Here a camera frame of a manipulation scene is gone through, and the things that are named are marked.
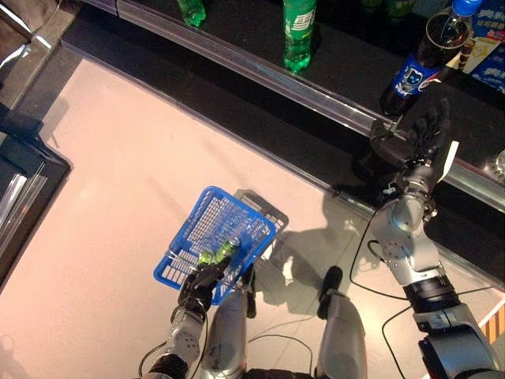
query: packaging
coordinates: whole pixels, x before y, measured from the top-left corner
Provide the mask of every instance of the packaging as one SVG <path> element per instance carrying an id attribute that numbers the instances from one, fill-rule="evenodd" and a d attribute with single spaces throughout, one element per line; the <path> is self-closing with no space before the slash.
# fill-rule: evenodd
<path id="1" fill-rule="evenodd" d="M 447 65 L 505 93 L 505 5 L 484 0 L 473 19 L 473 38 Z"/>

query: black shelf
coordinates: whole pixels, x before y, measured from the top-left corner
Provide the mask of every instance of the black shelf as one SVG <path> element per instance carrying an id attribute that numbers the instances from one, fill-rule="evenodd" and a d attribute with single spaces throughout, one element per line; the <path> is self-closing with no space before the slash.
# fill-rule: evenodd
<path id="1" fill-rule="evenodd" d="M 343 190 L 360 200 L 354 204 L 372 209 L 374 191 L 353 169 L 367 151 L 367 137 L 93 7 L 84 7 L 62 42 L 312 183 Z M 429 223 L 430 237 L 503 281 L 503 214 L 446 183 L 437 187 L 435 200 L 440 213 Z"/>
<path id="2" fill-rule="evenodd" d="M 384 27 L 380 14 L 363 17 L 355 3 L 320 3 L 312 62 L 299 75 L 282 68 L 281 2 L 212 0 L 200 30 L 180 20 L 176 2 L 118 0 L 117 9 L 120 18 L 368 136 L 376 119 L 388 126 L 397 121 L 380 113 L 378 99 L 420 38 L 425 19 L 412 15 L 404 21 L 408 28 Z M 461 144 L 445 180 L 505 212 L 505 186 L 484 170 L 505 145 L 505 96 L 452 69 L 445 69 L 442 76 L 444 82 L 426 89 L 401 127 L 411 125 L 443 97 L 449 98 L 453 139 Z"/>

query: blue bottle cap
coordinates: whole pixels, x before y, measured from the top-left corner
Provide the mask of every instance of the blue bottle cap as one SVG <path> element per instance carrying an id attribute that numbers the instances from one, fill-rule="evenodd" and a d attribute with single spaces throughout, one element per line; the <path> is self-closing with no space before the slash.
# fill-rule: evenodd
<path id="1" fill-rule="evenodd" d="M 452 8 L 460 16 L 471 16 L 477 12 L 482 0 L 454 0 Z"/>

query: black cable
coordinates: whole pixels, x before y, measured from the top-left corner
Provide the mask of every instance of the black cable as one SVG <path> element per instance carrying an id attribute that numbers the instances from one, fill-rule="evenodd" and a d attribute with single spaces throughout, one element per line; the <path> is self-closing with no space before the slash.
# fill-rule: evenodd
<path id="1" fill-rule="evenodd" d="M 469 291 L 463 291 L 463 292 L 459 292 L 457 293 L 458 296 L 461 296 L 461 295 L 467 295 L 467 294 L 472 294 L 473 292 L 478 292 L 478 291 L 484 291 L 484 290 L 489 290 L 491 288 L 496 288 L 496 286 L 488 286 L 488 287 L 481 287 L 481 288 L 476 288 L 474 290 L 469 290 Z M 398 372 L 400 373 L 400 376 L 402 377 L 402 379 L 405 379 L 405 376 L 403 375 L 403 372 L 402 372 L 402 369 L 400 368 L 400 365 L 398 364 L 398 361 L 396 360 L 396 356 L 395 356 L 395 353 L 393 352 L 393 349 L 391 348 L 391 345 L 389 344 L 389 341 L 387 340 L 387 337 L 386 337 L 386 333 L 384 331 L 384 329 L 386 328 L 386 325 L 390 322 L 390 321 L 393 321 L 396 317 L 398 317 L 400 314 L 406 312 L 407 310 L 409 310 L 410 308 L 412 308 L 411 306 L 405 308 L 404 310 L 400 310 L 398 313 L 396 313 L 395 315 L 393 315 L 392 317 L 388 318 L 382 325 L 382 337 L 384 338 L 384 342 L 386 343 L 387 345 L 387 348 L 389 349 L 389 352 L 391 353 L 391 356 L 393 357 L 393 360 L 395 361 L 395 365 L 396 365 L 396 368 L 398 369 Z"/>
<path id="2" fill-rule="evenodd" d="M 478 291 L 483 291 L 483 290 L 490 290 L 491 288 L 496 288 L 496 286 L 482 287 L 482 288 L 477 288 L 475 290 L 458 292 L 456 295 L 457 296 L 467 295 L 467 294 L 472 294 L 473 292 L 478 292 Z"/>
<path id="3" fill-rule="evenodd" d="M 307 321 L 307 320 L 310 320 L 310 319 L 312 319 L 314 317 L 315 316 L 311 316 L 311 317 L 307 317 L 307 318 L 302 318 L 300 320 L 293 320 L 293 321 L 283 322 L 281 324 L 276 324 L 276 325 L 273 325 L 273 326 L 271 326 L 269 328 L 266 328 L 265 330 L 259 332 L 257 335 L 260 336 L 260 335 L 263 335 L 263 333 L 265 333 L 265 332 L 270 332 L 272 329 L 275 329 L 275 328 L 278 328 L 278 327 L 281 327 L 281 326 L 284 326 L 284 325 L 296 324 L 297 322 Z"/>
<path id="4" fill-rule="evenodd" d="M 254 337 L 252 339 L 250 339 L 249 341 L 247 341 L 248 343 L 250 342 L 253 342 L 253 341 L 256 341 L 256 340 L 259 340 L 261 338 L 264 338 L 264 337 L 280 337 L 280 338 L 287 338 L 288 340 L 293 340 L 293 341 L 297 341 L 298 343 L 300 343 L 301 345 L 305 346 L 307 348 L 307 350 L 309 350 L 309 353 L 310 353 L 310 363 L 309 363 L 309 375 L 312 375 L 311 372 L 312 372 L 312 357 L 313 357 L 313 354 L 312 354 L 312 349 L 310 348 L 310 346 L 303 342 L 302 340 L 299 340 L 298 338 L 295 338 L 295 337 L 292 337 L 292 336 L 283 336 L 282 334 L 263 334 L 261 336 L 258 336 L 258 337 Z"/>
<path id="5" fill-rule="evenodd" d="M 352 284 L 360 287 L 360 288 L 363 288 L 364 290 L 367 290 L 367 291 L 370 291 L 370 292 L 373 292 L 374 294 L 377 294 L 377 295 L 382 295 L 382 296 L 385 296 L 387 298 L 395 298 L 397 300 L 408 300 L 408 298 L 400 298 L 399 296 L 394 296 L 394 295 L 389 295 L 389 294 L 384 294 L 383 292 L 379 292 L 379 291 L 376 291 L 376 290 L 373 290 L 372 288 L 368 288 L 366 286 L 363 286 L 359 283 L 356 283 L 354 280 L 353 280 L 353 271 L 354 271 L 354 265 L 356 264 L 356 260 L 357 260 L 357 255 L 359 254 L 360 252 L 360 249 L 361 249 L 361 245 L 363 245 L 363 241 L 365 240 L 365 236 L 366 236 L 366 232 L 368 231 L 368 228 L 370 227 L 370 223 L 372 222 L 372 219 L 373 217 L 375 217 L 375 215 L 377 214 L 377 212 L 379 211 L 379 208 L 377 208 L 374 213 L 372 214 L 372 217 L 370 217 L 370 219 L 368 220 L 367 224 L 366 224 L 366 228 L 365 228 L 365 231 L 363 232 L 363 235 L 361 236 L 361 239 L 360 239 L 360 243 L 358 244 L 357 246 L 357 249 L 356 249 L 356 254 L 354 254 L 354 259 L 353 259 L 353 264 L 350 266 L 350 270 L 349 270 L 349 280 Z"/>
<path id="6" fill-rule="evenodd" d="M 376 251 L 372 248 L 372 244 L 376 243 L 379 245 L 379 241 L 376 239 L 371 239 L 370 241 L 366 242 L 366 246 L 368 246 L 368 251 L 370 252 L 371 255 L 373 255 L 376 259 L 381 261 L 382 263 L 386 263 L 386 261 L 378 254 Z"/>
<path id="7" fill-rule="evenodd" d="M 391 353 L 391 357 L 393 357 L 393 360 L 395 361 L 396 368 L 398 369 L 398 372 L 400 373 L 400 376 L 402 379 L 405 379 L 405 375 L 403 375 L 402 369 L 400 368 L 400 365 L 398 363 L 398 360 L 396 360 L 395 353 L 393 352 L 393 349 L 391 348 L 391 345 L 389 344 L 389 341 L 387 340 L 386 333 L 384 332 L 384 329 L 386 328 L 386 325 L 390 322 L 393 321 L 396 317 L 398 317 L 400 314 L 406 312 L 412 308 L 411 306 L 407 306 L 404 310 L 400 310 L 399 312 L 395 313 L 393 316 L 389 317 L 386 322 L 382 324 L 382 337 L 384 338 L 384 342 L 387 345 L 387 348 L 389 349 L 389 352 Z"/>
<path id="8" fill-rule="evenodd" d="M 202 363 L 202 359 L 204 357 L 205 353 L 205 348 L 207 347 L 207 336 L 208 336 L 208 320 L 207 320 L 207 314 L 205 314 L 204 318 L 204 323 L 205 323 L 205 340 L 204 340 L 204 348 L 202 349 L 202 352 L 200 354 L 200 359 L 198 359 L 198 363 L 196 364 L 195 370 L 193 371 L 193 374 L 189 379 L 193 379 L 195 377 L 196 372 L 198 371 L 198 367 L 200 367 L 200 364 Z"/>
<path id="9" fill-rule="evenodd" d="M 140 360 L 140 363 L 139 363 L 139 377 L 142 377 L 142 367 L 144 366 L 144 362 L 145 360 L 149 357 L 149 355 L 151 355 L 152 353 L 158 351 L 159 349 L 161 349 L 163 346 L 166 345 L 166 341 L 163 341 L 161 344 L 159 344 L 158 346 L 156 347 L 153 347 L 150 351 L 148 351 L 147 353 L 145 353 L 144 357 L 142 357 L 142 359 Z"/>

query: green can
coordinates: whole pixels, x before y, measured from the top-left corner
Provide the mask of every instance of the green can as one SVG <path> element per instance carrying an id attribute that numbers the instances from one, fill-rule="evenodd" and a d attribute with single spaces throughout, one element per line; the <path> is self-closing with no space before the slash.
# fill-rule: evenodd
<path id="1" fill-rule="evenodd" d="M 284 0 L 284 66 L 294 73 L 309 65 L 316 0 Z"/>
<path id="2" fill-rule="evenodd" d="M 240 247 L 240 240 L 237 237 L 232 237 L 226 240 L 215 252 L 214 262 L 219 263 L 225 257 L 231 257 L 235 254 L 235 252 Z"/>
<path id="3" fill-rule="evenodd" d="M 198 257 L 198 265 L 209 265 L 212 263 L 213 254 L 210 251 L 202 251 Z"/>

